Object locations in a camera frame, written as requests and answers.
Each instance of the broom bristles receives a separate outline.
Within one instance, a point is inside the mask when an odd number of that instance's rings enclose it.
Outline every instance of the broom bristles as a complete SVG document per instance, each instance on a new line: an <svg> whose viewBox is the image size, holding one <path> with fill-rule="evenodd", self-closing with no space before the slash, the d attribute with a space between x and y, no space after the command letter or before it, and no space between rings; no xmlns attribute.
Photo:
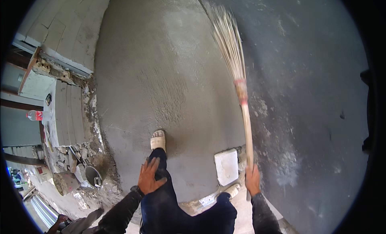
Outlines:
<svg viewBox="0 0 386 234"><path fill-rule="evenodd" d="M245 79L244 54L236 19L222 5L207 5L213 37L219 45L233 81Z"/></svg>

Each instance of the hand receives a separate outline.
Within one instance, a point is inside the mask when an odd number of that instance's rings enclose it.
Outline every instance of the hand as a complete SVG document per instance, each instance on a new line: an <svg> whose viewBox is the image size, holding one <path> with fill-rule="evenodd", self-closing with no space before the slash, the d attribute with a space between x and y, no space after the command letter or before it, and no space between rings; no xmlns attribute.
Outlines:
<svg viewBox="0 0 386 234"><path fill-rule="evenodd" d="M249 165L245 168L245 187L250 193L251 197L260 193L260 173L258 165L254 164L251 168Z"/></svg>
<svg viewBox="0 0 386 234"><path fill-rule="evenodd" d="M68 217L67 217L66 215L60 214L60 215L57 217L57 222L59 222L59 223L65 222L66 220L68 220Z"/></svg>
<svg viewBox="0 0 386 234"><path fill-rule="evenodd" d="M146 159L145 163L142 164L138 178L138 187L145 195L154 192L156 189L167 182L166 177L158 181L156 181L154 178L154 175L158 169L159 158L152 158L150 164L147 164L147 162L148 160Z"/></svg>

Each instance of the red label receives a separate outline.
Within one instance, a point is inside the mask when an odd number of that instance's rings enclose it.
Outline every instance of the red label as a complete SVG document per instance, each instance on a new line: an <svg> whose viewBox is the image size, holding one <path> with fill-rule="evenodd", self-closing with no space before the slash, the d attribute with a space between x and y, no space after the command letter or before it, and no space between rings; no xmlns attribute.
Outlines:
<svg viewBox="0 0 386 234"><path fill-rule="evenodd" d="M42 111L36 111L35 117L36 117L36 121L43 120L43 112Z"/></svg>

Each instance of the broom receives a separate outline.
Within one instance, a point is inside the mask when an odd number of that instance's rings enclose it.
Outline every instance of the broom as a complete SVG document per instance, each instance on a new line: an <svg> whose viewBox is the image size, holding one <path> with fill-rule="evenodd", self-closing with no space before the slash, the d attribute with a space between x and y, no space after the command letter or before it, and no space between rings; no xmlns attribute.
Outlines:
<svg viewBox="0 0 386 234"><path fill-rule="evenodd" d="M250 128L248 109L247 80L239 29L233 14L227 11L224 6L206 4L206 9L213 26L213 37L227 63L229 73L235 84L237 96L239 97L244 120L247 164L248 166L253 166L252 130ZM247 200L250 200L249 192L247 193Z"/></svg>

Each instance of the black sleeve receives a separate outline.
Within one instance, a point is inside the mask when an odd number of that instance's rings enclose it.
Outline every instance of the black sleeve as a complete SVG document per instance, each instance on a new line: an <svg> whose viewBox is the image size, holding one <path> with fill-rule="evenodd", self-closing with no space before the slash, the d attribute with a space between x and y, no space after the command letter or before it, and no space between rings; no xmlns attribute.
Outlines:
<svg viewBox="0 0 386 234"><path fill-rule="evenodd" d="M134 212L137 210L143 196L144 194L141 190L132 188L131 192L128 193L125 198L102 217L102 220L98 223L98 227L94 233L125 233L128 223L133 217Z"/></svg>
<svg viewBox="0 0 386 234"><path fill-rule="evenodd" d="M266 203L262 193L252 197L252 222L257 234L280 233L275 215Z"/></svg>

